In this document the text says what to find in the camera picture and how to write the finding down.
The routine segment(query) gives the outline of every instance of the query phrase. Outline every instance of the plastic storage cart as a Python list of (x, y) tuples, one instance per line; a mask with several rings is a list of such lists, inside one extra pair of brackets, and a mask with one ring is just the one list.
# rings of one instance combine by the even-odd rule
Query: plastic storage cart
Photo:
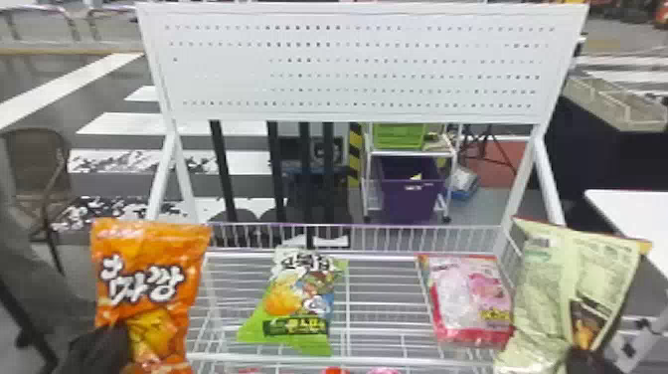
[[(396, 158), (410, 158), (410, 159), (417, 159), (417, 158), (423, 158), (423, 162), (430, 163), (433, 162), (434, 159), (451, 159), (450, 162), (450, 170), (448, 174), (452, 174), (456, 168), (457, 168), (457, 155), (459, 153), (459, 139), (461, 138), (461, 124), (458, 124), (456, 126), (457, 132), (456, 135), (454, 136), (454, 141), (450, 140), (449, 135), (445, 132), (445, 125), (441, 126), (440, 132), (438, 133), (437, 136), (440, 137), (441, 141), (446, 144), (445, 149), (442, 150), (421, 150), (421, 149), (401, 149), (401, 148), (394, 148), (394, 149), (388, 149), (388, 148), (379, 148), (377, 146), (377, 134), (376, 131), (378, 131), (378, 128), (381, 126), (385, 126), (384, 124), (373, 124), (369, 123), (365, 126), (364, 129), (364, 149), (365, 149), (365, 154), (363, 156), (364, 159), (364, 166), (363, 166), (363, 172), (364, 172), (364, 177), (362, 177), (362, 208), (363, 208), (363, 213), (364, 213), (364, 220), (366, 223), (371, 222), (371, 216), (370, 212), (373, 211), (383, 211), (382, 216), (387, 217), (388, 215), (394, 215), (397, 219), (400, 219), (402, 214), (405, 214), (406, 212), (401, 212), (397, 210), (394, 206), (387, 207), (387, 202), (391, 201), (391, 199), (386, 196), (384, 193), (384, 186), (388, 186), (386, 182), (382, 180), (383, 175), (382, 172), (379, 170), (380, 164), (378, 162), (375, 162), (375, 159), (382, 157), (382, 158), (390, 158), (390, 157), (396, 157)], [(424, 125), (421, 124), (416, 124), (416, 131), (415, 133), (421, 132), (422, 134), (425, 133)], [(450, 186), (447, 186), (447, 188), (442, 188), (444, 180), (441, 177), (436, 177), (433, 175), (433, 178), (429, 177), (428, 179), (431, 179), (433, 183), (437, 183), (440, 187), (437, 188), (438, 193), (436, 194), (436, 200), (435, 204), (432, 204), (432, 207), (430, 211), (428, 212), (429, 217), (425, 217), (425, 213), (420, 212), (419, 214), (419, 219), (418, 220), (413, 220), (413, 217), (415, 216), (413, 213), (410, 213), (407, 217), (403, 219), (403, 222), (409, 223), (411, 220), (413, 221), (426, 221), (430, 218), (431, 216), (431, 211), (438, 212), (441, 220), (443, 223), (449, 223), (450, 222), (450, 217), (448, 213), (448, 207), (450, 204), (451, 200), (451, 193), (449, 192), (451, 190)], [(430, 190), (430, 187), (427, 188), (426, 190), (422, 191), (412, 191), (413, 196), (419, 196), (421, 194), (426, 194), (427, 190)]]

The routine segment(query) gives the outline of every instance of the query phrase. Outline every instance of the white table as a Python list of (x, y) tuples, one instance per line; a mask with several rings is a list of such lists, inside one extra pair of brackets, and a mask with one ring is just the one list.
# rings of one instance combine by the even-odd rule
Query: white table
[[(626, 237), (651, 241), (653, 248), (647, 260), (668, 278), (668, 192), (587, 190), (584, 196), (617, 232)], [(667, 327), (668, 305), (630, 343), (635, 354), (619, 358), (617, 366), (624, 372), (633, 370), (661, 338), (657, 332)]]

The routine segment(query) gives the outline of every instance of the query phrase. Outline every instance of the light green snack bag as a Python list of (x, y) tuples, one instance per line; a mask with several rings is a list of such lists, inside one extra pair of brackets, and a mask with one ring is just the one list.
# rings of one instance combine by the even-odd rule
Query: light green snack bag
[(305, 354), (331, 355), (334, 282), (348, 262), (292, 248), (276, 249), (273, 261), (269, 286), (237, 340), (288, 344)]

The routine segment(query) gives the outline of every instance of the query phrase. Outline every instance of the yellow and black striped post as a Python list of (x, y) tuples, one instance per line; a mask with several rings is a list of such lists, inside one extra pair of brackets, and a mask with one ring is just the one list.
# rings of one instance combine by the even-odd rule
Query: yellow and black striped post
[(350, 132), (348, 134), (348, 188), (360, 186), (362, 147), (364, 147), (362, 125), (357, 122), (350, 122)]

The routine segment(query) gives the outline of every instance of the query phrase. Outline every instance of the white wire shelf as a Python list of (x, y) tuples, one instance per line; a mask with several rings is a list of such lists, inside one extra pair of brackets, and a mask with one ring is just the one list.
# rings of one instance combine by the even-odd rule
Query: white wire shelf
[(444, 157), (450, 158), (454, 156), (454, 148), (446, 134), (440, 134), (439, 137), (446, 144), (447, 150), (421, 150), (421, 149), (379, 149), (374, 145), (373, 139), (369, 133), (364, 133), (365, 144), (369, 144), (369, 153), (372, 156), (402, 156), (402, 157)]
[[(287, 345), (237, 342), (237, 331), (260, 302), (272, 266), (273, 249), (264, 245), (266, 240), (255, 242), (254, 238), (268, 233), (280, 237), (273, 243), (278, 245), (303, 235), (307, 227), (216, 225), (216, 241), (243, 243), (239, 247), (244, 248), (218, 247), (207, 252), (187, 335), (188, 356), (196, 373), (237, 373), (250, 368), (261, 373), (320, 373), (328, 366), (345, 367), (353, 374), (379, 366), (403, 373), (492, 373), (493, 351), (436, 343), (415, 253), (491, 254), (500, 239), (506, 250), (497, 259), (512, 289), (520, 253), (507, 236), (499, 237), (498, 227), (310, 228), (316, 236), (330, 240), (345, 236), (349, 243), (348, 248), (320, 249), (349, 261), (335, 287), (329, 336), (332, 356), (303, 355)], [(242, 237), (233, 240), (233, 235)]]

